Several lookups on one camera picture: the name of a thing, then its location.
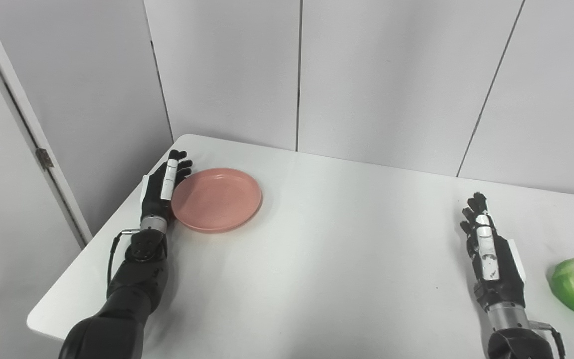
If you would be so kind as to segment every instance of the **panel seam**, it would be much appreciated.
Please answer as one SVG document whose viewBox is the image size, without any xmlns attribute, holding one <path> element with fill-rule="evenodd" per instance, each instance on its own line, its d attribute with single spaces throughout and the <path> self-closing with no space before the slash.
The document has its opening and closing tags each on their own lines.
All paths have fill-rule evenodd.
<svg viewBox="0 0 574 359">
<path fill-rule="evenodd" d="M 156 77 L 159 80 L 159 88 L 161 89 L 161 97 L 163 98 L 163 107 L 165 108 L 165 118 L 167 119 L 167 122 L 168 122 L 169 136 L 171 137 L 172 143 L 174 143 L 174 132 L 172 132 L 172 130 L 171 130 L 171 121 L 169 120 L 167 100 L 165 99 L 165 92 L 163 90 L 163 83 L 161 81 L 161 72 L 159 71 L 159 61 L 156 59 L 156 51 L 154 49 L 154 41 L 151 40 L 150 44 L 152 45 L 152 55 L 154 56 L 154 65 L 156 67 Z"/>
<path fill-rule="evenodd" d="M 300 140 L 300 69 L 302 63 L 302 5 L 300 0 L 300 24 L 298 27 L 298 95 L 296 98 L 296 152 L 298 152 Z"/>
<path fill-rule="evenodd" d="M 488 86 L 488 91 L 486 97 L 484 98 L 484 102 L 482 103 L 482 107 L 480 109 L 480 114 L 478 115 L 477 121 L 475 121 L 475 126 L 473 127 L 473 131 L 471 132 L 471 137 L 469 138 L 469 143 L 466 145 L 466 150 L 464 150 L 464 156 L 462 157 L 462 161 L 460 162 L 460 167 L 457 169 L 457 173 L 455 177 L 460 177 L 460 172 L 462 171 L 462 166 L 464 165 L 464 161 L 466 159 L 466 155 L 469 153 L 469 148 L 471 148 L 471 143 L 473 142 L 473 137 L 478 130 L 478 126 L 480 125 L 480 121 L 482 118 L 482 114 L 484 109 L 486 108 L 488 97 L 490 96 L 490 91 L 493 89 L 493 85 L 495 84 L 495 80 L 497 79 L 497 73 L 499 73 L 499 68 L 502 66 L 502 61 L 504 61 L 504 56 L 506 55 L 506 50 L 508 49 L 508 45 L 511 42 L 511 38 L 513 37 L 513 32 L 515 31 L 515 27 L 517 25 L 517 20 L 519 20 L 520 15 L 522 14 L 522 9 L 524 8 L 524 3 L 526 0 L 522 0 L 522 4 L 520 5 L 520 9 L 517 11 L 517 16 L 515 17 L 515 21 L 513 22 L 513 27 L 511 27 L 511 32 L 508 34 L 508 39 L 506 40 L 506 44 L 504 45 L 504 50 L 502 51 L 502 55 L 499 58 L 499 63 L 495 69 L 495 73 L 493 74 L 493 79 L 490 81 L 490 86 Z"/>
</svg>

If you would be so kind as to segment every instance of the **cable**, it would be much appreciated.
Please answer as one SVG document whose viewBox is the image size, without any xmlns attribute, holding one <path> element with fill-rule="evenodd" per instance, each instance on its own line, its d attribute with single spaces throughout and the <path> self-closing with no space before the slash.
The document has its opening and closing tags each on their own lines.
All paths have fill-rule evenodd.
<svg viewBox="0 0 574 359">
<path fill-rule="evenodd" d="M 107 286 L 110 286 L 110 279 L 112 279 L 112 259 L 114 259 L 114 251 L 117 249 L 119 244 L 119 239 L 121 238 L 123 232 L 119 232 L 116 237 L 112 240 L 112 247 L 110 247 L 110 259 L 108 260 L 108 281 Z"/>
<path fill-rule="evenodd" d="M 551 327 L 551 335 L 553 336 L 553 339 L 555 339 L 555 345 L 558 347 L 558 353 L 560 355 L 560 359 L 564 359 L 564 357 L 566 356 L 566 350 L 564 349 L 564 342 L 562 341 L 562 335 L 553 327 Z"/>
</svg>

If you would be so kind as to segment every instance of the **pink plate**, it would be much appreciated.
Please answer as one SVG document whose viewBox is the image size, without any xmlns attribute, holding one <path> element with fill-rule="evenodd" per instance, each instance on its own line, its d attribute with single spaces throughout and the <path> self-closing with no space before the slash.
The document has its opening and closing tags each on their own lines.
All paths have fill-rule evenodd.
<svg viewBox="0 0 574 359">
<path fill-rule="evenodd" d="M 211 168 L 194 173 L 174 190 L 171 209 L 187 227 L 222 233 L 247 222 L 260 207 L 262 194 L 247 173 Z"/>
</svg>

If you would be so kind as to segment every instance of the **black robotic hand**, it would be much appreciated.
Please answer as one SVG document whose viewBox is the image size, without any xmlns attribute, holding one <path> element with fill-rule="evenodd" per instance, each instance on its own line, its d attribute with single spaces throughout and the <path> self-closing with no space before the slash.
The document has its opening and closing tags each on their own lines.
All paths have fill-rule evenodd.
<svg viewBox="0 0 574 359">
<path fill-rule="evenodd" d="M 488 314 L 493 333 L 488 341 L 490 359 L 553 359 L 548 341 L 535 332 L 550 330 L 565 356 L 561 336 L 551 325 L 529 321 L 524 307 L 524 281 L 513 258 L 511 246 L 497 234 L 488 214 L 486 197 L 477 192 L 469 198 L 460 227 L 466 233 L 466 248 L 477 282 L 478 303 Z"/>
<path fill-rule="evenodd" d="M 460 223 L 460 227 L 466 233 L 467 252 L 478 280 L 475 286 L 478 302 L 485 310 L 503 301 L 526 306 L 524 282 L 508 241 L 497 234 L 488 214 L 486 197 L 477 192 L 467 203 L 469 207 L 462 211 L 467 220 Z"/>
<path fill-rule="evenodd" d="M 141 220 L 146 216 L 161 216 L 169 222 L 169 219 L 171 219 L 169 200 L 171 198 L 161 198 L 161 195 L 166 177 L 169 176 L 168 172 L 173 171 L 175 173 L 172 188 L 178 186 L 180 182 L 192 173 L 192 160 L 182 161 L 185 157 L 187 157 L 187 152 L 171 150 L 168 161 L 163 162 L 156 171 L 147 177 L 146 181 L 144 178 L 142 185 L 146 188 L 146 191 L 141 202 Z M 173 160 L 172 162 L 176 161 L 177 165 L 176 168 L 170 168 L 168 171 L 168 167 L 172 166 L 169 160 Z"/>
</svg>

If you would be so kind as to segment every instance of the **door hinge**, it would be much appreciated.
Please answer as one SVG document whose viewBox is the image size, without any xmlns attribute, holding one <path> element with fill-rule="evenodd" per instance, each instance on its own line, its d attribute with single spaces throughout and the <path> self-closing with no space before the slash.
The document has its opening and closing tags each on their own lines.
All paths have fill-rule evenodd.
<svg viewBox="0 0 574 359">
<path fill-rule="evenodd" d="M 50 154 L 48 154 L 48 150 L 45 148 L 37 148 L 37 159 L 39 159 L 39 163 L 47 170 L 48 168 L 54 168 L 54 164 L 52 163 L 52 159 L 50 158 Z"/>
</svg>

